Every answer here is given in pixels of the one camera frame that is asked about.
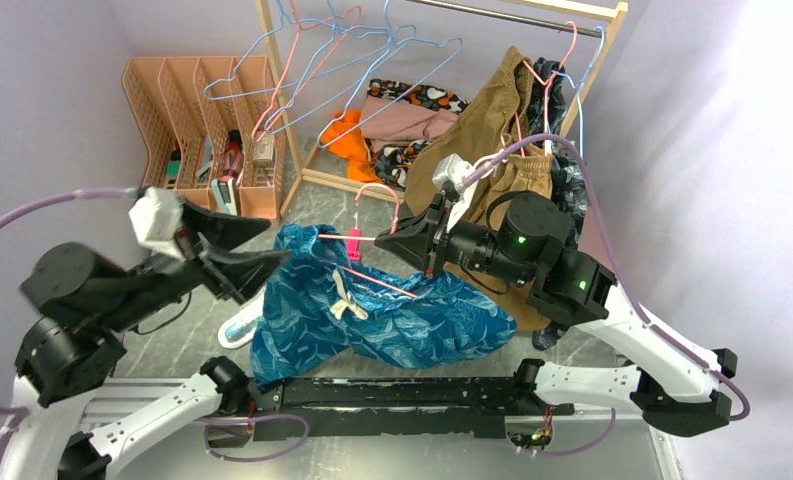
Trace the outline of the blue leaf-print shorts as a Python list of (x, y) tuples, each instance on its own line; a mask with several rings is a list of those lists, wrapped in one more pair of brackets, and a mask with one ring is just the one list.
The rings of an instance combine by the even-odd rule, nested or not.
[(352, 262), (331, 225), (283, 226), (291, 257), (269, 279), (250, 343), (256, 382), (307, 373), (346, 349), (405, 369), (479, 359), (506, 345), (516, 320), (445, 272), (399, 277)]

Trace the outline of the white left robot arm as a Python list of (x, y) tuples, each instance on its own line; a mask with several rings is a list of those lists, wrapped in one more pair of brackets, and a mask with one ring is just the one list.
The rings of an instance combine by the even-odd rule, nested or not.
[(39, 319), (17, 352), (12, 403), (0, 406), (0, 479), (112, 479), (188, 424), (226, 422), (247, 406), (247, 376), (218, 356), (137, 412), (80, 429), (125, 355), (126, 332), (197, 287), (245, 304), (290, 258), (286, 250), (242, 250), (269, 228), (265, 219), (212, 212), (153, 187), (124, 196), (133, 200), (129, 218), (148, 258), (125, 269), (68, 242), (47, 251), (21, 285)]

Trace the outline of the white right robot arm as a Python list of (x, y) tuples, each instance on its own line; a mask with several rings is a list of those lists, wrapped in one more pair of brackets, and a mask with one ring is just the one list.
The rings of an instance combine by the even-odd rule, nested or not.
[(684, 438), (736, 420), (733, 351), (700, 347), (648, 315), (610, 268), (566, 245), (573, 222), (551, 200), (515, 191), (499, 203), (506, 212), (498, 229), (451, 223), (454, 209), (439, 194), (374, 243), (429, 277), (453, 265), (524, 286), (529, 313), (590, 334), (628, 361), (595, 368), (526, 359), (511, 389), (520, 412), (567, 404), (633, 409), (649, 426)]

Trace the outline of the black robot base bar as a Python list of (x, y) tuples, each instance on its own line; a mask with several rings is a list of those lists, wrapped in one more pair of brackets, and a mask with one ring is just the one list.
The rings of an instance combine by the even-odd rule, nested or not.
[(291, 378), (259, 390), (249, 384), (218, 417), (261, 417), (258, 441), (312, 437), (471, 434), (502, 439), (513, 418), (571, 415), (570, 404), (551, 406), (516, 377)]

